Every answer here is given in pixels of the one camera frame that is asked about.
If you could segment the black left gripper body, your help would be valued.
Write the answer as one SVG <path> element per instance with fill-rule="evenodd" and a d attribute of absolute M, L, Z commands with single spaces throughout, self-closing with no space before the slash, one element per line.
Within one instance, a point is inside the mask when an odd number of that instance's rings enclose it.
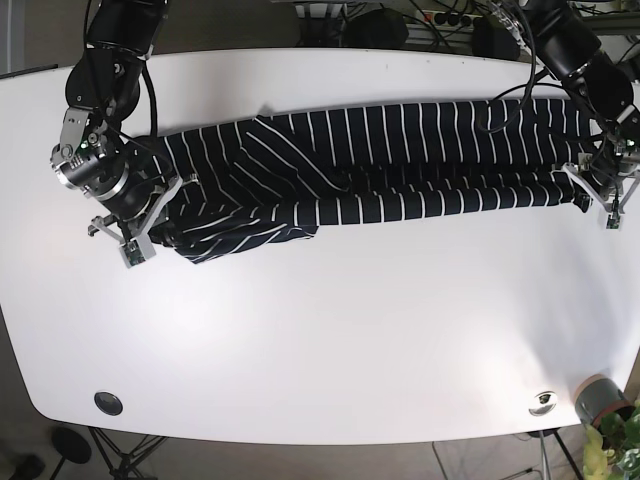
<path fill-rule="evenodd" d="M 592 135 L 579 146 L 585 154 L 579 161 L 580 177 L 606 204 L 617 205 L 624 196 L 624 181 L 639 170 L 639 142 Z"/>

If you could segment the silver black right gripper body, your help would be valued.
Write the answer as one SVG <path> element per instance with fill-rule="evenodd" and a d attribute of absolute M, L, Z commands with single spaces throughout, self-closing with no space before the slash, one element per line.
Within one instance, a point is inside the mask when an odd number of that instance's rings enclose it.
<path fill-rule="evenodd" d="M 171 162 L 157 137 L 124 141 L 111 130 L 62 132 L 52 150 L 52 170 L 64 186 L 127 224 L 149 205 L 154 187 L 165 187 L 171 179 Z"/>

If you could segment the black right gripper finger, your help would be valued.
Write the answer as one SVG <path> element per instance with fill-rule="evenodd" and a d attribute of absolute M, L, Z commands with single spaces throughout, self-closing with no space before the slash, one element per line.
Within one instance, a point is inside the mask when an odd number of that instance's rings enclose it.
<path fill-rule="evenodd" d="M 125 246 L 131 240 L 131 231 L 127 223 L 114 214 L 96 216 L 90 221 L 87 227 L 88 235 L 94 237 L 98 232 L 111 237 L 120 246 Z"/>
<path fill-rule="evenodd" d="M 150 231 L 154 226 L 166 221 L 166 206 L 177 195 L 182 184 L 182 178 L 171 178 L 165 187 L 155 186 L 149 205 L 140 216 L 127 224 L 131 237 L 129 240 L 121 240 L 119 245 L 121 257 L 127 268 L 141 265 L 156 255 Z"/>

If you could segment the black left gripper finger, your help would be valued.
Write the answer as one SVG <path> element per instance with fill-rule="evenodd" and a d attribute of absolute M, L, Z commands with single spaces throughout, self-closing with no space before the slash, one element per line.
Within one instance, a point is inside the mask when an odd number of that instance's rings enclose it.
<path fill-rule="evenodd" d="M 638 180 L 634 180 L 627 190 L 624 189 L 623 182 L 614 187 L 611 201 L 605 204 L 604 228 L 606 230 L 621 229 L 625 208 L 638 188 Z"/>
<path fill-rule="evenodd" d="M 591 207 L 606 211 L 606 181 L 596 181 L 589 169 L 566 162 L 556 169 L 556 184 L 562 191 L 562 203 L 571 203 L 583 213 Z"/>

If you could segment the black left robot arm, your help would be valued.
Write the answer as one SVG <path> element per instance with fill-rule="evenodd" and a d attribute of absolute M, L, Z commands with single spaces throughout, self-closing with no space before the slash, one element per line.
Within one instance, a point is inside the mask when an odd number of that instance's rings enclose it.
<path fill-rule="evenodd" d="M 588 205 L 597 204 L 603 228 L 618 230 L 639 188 L 639 108 L 634 90 L 601 42 L 567 1 L 490 1 L 491 13 L 540 61 L 600 128 L 594 153 L 560 167 Z"/>

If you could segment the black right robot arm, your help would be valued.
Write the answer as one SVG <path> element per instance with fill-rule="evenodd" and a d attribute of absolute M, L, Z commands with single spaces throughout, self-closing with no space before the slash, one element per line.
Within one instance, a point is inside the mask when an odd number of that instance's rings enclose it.
<path fill-rule="evenodd" d="M 65 86 L 68 108 L 50 165 L 61 184 L 106 210 L 88 234 L 113 238 L 127 267 L 156 253 L 150 232 L 167 222 L 182 178 L 161 149 L 147 62 L 166 1 L 102 1 L 84 14 L 83 53 Z"/>

